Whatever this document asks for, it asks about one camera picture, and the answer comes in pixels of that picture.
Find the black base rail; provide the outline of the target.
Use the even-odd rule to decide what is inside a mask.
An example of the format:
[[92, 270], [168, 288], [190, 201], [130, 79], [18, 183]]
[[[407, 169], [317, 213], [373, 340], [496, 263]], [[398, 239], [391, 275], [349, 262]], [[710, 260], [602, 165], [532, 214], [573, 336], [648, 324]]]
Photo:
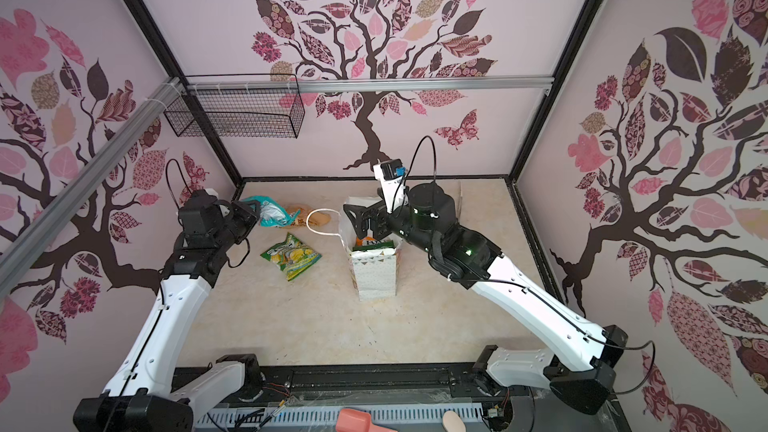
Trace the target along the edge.
[[[175, 371], [179, 389], [206, 367]], [[384, 404], [479, 403], [484, 425], [465, 424], [469, 431], [627, 431], [630, 426], [617, 400], [594, 415], [572, 410], [551, 392], [526, 386], [493, 389], [471, 362], [262, 366], [259, 393], [241, 389], [214, 408]], [[441, 431], [441, 425], [386, 427], [395, 431]]]

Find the aluminium rail back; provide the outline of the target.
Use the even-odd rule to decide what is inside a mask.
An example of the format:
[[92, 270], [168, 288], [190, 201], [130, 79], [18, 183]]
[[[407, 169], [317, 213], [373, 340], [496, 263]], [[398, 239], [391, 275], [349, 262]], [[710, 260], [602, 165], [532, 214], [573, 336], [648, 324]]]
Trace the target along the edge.
[[550, 76], [482, 76], [443, 78], [399, 78], [366, 80], [288, 80], [288, 81], [224, 81], [210, 77], [209, 81], [192, 82], [186, 88], [195, 93], [236, 90], [252, 92], [276, 90], [296, 93], [344, 93], [380, 91], [426, 90], [498, 90], [498, 89], [549, 89], [554, 83]]

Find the aluminium rail left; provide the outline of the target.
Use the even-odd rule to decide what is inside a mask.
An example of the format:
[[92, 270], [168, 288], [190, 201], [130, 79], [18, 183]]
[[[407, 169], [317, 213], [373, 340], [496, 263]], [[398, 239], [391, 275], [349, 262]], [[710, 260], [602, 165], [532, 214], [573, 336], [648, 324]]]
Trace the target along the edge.
[[11, 293], [46, 247], [76, 215], [90, 195], [107, 178], [131, 146], [182, 93], [179, 78], [168, 78], [146, 98], [136, 112], [47, 206], [38, 219], [16, 239], [1, 257], [1, 295]]

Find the teal snack packet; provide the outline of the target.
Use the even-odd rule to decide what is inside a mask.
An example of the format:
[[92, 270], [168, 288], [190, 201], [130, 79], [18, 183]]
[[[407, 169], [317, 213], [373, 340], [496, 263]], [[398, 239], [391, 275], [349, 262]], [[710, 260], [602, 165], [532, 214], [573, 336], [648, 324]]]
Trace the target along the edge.
[[287, 227], [293, 225], [297, 212], [290, 213], [274, 199], [266, 196], [251, 196], [242, 202], [258, 211], [259, 225], [268, 228]]

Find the aluminium rail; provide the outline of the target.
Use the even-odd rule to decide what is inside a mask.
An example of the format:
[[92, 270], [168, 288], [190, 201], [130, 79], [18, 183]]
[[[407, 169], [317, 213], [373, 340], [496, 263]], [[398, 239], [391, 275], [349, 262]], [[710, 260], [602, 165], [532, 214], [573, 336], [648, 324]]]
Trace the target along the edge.
[[131, 146], [182, 93], [179, 78], [168, 78], [146, 98], [136, 112], [47, 206], [38, 219], [16, 239], [1, 257], [1, 295], [11, 293], [46, 247], [76, 215], [90, 195], [107, 178]]
[[498, 89], [549, 89], [554, 83], [550, 76], [482, 76], [443, 78], [399, 78], [366, 80], [288, 80], [288, 81], [224, 81], [210, 77], [209, 81], [192, 82], [186, 88], [195, 93], [236, 90], [252, 92], [276, 90], [296, 93], [344, 93], [380, 91], [426, 90], [498, 90]]

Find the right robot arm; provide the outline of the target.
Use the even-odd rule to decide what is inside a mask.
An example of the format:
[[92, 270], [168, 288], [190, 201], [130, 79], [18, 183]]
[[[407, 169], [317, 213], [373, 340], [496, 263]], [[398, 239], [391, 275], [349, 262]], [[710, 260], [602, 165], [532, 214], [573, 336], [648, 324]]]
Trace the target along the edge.
[[394, 199], [344, 205], [344, 223], [359, 238], [395, 235], [419, 248], [441, 276], [493, 302], [542, 341], [538, 350], [488, 349], [480, 367], [492, 382], [545, 389], [577, 412], [596, 414], [614, 393], [627, 333], [588, 320], [538, 286], [499, 246], [459, 222], [454, 199], [439, 185], [393, 191]]

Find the beige round object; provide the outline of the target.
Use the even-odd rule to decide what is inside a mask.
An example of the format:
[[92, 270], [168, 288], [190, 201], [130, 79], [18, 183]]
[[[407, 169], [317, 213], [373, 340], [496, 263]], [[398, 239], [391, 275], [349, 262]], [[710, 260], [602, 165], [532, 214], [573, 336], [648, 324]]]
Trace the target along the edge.
[[452, 410], [446, 411], [442, 416], [442, 426], [446, 432], [466, 432], [466, 425], [461, 417]]

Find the green snack packet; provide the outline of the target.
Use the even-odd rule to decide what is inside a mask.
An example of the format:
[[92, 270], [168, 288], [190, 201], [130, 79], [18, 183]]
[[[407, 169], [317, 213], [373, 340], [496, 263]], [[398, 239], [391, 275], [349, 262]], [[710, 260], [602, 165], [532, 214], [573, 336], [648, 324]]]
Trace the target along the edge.
[[373, 250], [394, 249], [395, 247], [396, 247], [396, 244], [393, 240], [358, 241], [356, 245], [352, 248], [352, 251], [367, 252], [367, 251], [373, 251]]
[[275, 265], [287, 281], [297, 278], [322, 257], [292, 233], [287, 233], [282, 242], [273, 245], [260, 256]]

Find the pink plastic scoop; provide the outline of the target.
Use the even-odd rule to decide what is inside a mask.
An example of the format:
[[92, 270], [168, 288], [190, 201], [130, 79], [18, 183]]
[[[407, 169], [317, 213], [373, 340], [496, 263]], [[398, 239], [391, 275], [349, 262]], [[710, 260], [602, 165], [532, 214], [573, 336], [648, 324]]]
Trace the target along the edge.
[[370, 413], [343, 408], [335, 424], [336, 432], [395, 432], [394, 429], [382, 427], [373, 423]]

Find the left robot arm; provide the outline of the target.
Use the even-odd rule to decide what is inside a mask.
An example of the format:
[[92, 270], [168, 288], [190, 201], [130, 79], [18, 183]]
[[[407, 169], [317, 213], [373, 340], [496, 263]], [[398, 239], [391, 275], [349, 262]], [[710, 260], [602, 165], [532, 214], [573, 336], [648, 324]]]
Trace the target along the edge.
[[79, 431], [191, 431], [227, 396], [262, 389], [253, 354], [226, 355], [191, 382], [173, 387], [191, 325], [228, 265], [229, 250], [259, 224], [260, 208], [198, 190], [178, 217], [182, 231], [161, 270], [153, 308], [104, 390], [78, 404], [73, 423]]

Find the white patterned paper bag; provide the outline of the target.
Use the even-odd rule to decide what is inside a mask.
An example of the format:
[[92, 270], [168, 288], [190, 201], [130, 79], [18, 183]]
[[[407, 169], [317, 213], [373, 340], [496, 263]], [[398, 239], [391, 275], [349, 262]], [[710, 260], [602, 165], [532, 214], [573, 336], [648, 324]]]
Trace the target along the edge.
[[370, 301], [394, 297], [397, 290], [397, 268], [401, 250], [401, 240], [394, 234], [383, 240], [393, 240], [394, 249], [373, 250], [367, 252], [353, 252], [352, 248], [358, 241], [382, 241], [366, 237], [359, 240], [355, 237], [352, 225], [343, 210], [331, 208], [318, 208], [313, 212], [327, 212], [331, 220], [335, 220], [336, 230], [325, 230], [323, 227], [306, 227], [313, 233], [321, 236], [336, 237], [339, 239], [361, 301]]

